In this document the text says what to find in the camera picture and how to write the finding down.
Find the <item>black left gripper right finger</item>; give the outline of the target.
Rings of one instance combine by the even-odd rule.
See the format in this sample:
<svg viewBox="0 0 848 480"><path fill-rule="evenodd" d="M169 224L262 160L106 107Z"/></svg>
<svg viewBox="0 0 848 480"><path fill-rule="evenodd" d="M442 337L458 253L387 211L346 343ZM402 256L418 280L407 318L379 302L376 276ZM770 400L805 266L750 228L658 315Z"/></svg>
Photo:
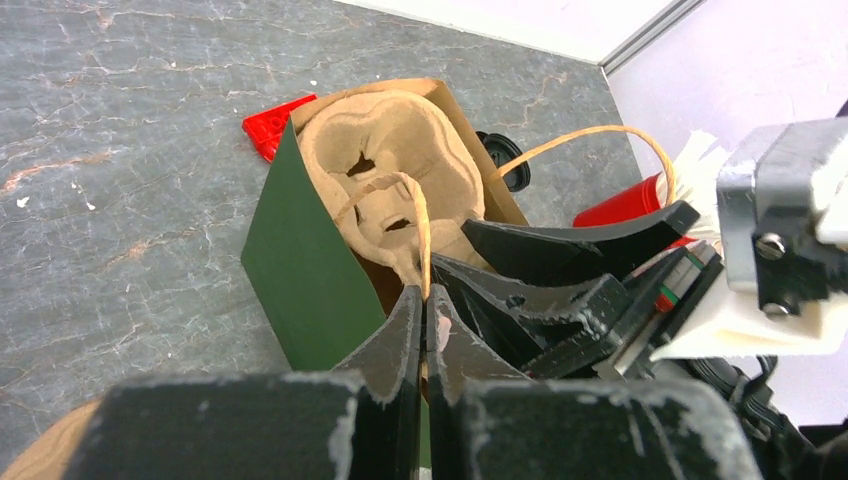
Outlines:
<svg viewBox="0 0 848 480"><path fill-rule="evenodd" d="M692 380L532 380L459 318L425 307L436 479L757 479L729 406Z"/></svg>

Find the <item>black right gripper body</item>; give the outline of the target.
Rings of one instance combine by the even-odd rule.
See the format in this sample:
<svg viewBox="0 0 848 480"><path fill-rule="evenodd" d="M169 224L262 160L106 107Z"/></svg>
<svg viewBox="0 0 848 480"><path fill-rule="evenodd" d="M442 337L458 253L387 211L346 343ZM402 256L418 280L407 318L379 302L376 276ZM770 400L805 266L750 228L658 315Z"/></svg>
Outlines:
<svg viewBox="0 0 848 480"><path fill-rule="evenodd" d="M681 250L685 255L663 281L648 318L625 337L615 353L596 365L600 378L651 377L654 362L650 356L678 334L723 271L722 257L712 244L697 241Z"/></svg>

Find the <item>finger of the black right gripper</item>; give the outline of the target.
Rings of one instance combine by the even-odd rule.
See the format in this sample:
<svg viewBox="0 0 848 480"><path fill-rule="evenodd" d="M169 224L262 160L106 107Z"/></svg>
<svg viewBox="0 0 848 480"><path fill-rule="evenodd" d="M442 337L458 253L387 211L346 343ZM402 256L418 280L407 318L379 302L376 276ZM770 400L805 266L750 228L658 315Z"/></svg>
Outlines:
<svg viewBox="0 0 848 480"><path fill-rule="evenodd" d="M540 287L438 254L431 267L460 319L507 363L535 378L566 378L598 362L630 307L630 293L609 274Z"/></svg>
<svg viewBox="0 0 848 480"><path fill-rule="evenodd" d="M687 202L621 223L585 228L467 220L462 231L502 276L541 287L576 285L603 274L624 279L683 238L700 219Z"/></svg>

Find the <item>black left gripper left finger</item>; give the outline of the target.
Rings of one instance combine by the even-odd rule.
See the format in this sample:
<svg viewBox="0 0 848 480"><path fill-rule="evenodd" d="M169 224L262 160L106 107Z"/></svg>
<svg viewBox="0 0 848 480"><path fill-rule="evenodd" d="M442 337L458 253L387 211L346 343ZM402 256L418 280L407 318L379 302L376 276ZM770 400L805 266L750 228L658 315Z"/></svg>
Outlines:
<svg viewBox="0 0 848 480"><path fill-rule="evenodd" d="M415 479L423 302L329 371L142 377L113 387L68 479Z"/></svg>

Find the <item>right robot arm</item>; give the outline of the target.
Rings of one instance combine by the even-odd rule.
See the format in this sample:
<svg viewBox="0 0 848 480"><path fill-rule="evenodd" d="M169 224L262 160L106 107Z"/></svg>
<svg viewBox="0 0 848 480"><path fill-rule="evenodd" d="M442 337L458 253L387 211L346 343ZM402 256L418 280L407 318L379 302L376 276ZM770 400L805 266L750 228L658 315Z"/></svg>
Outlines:
<svg viewBox="0 0 848 480"><path fill-rule="evenodd" d="M476 267L433 255L434 474L447 479L843 479L847 430L798 428L770 402L777 366L656 359L724 270L676 241L678 201L618 225L469 220Z"/></svg>

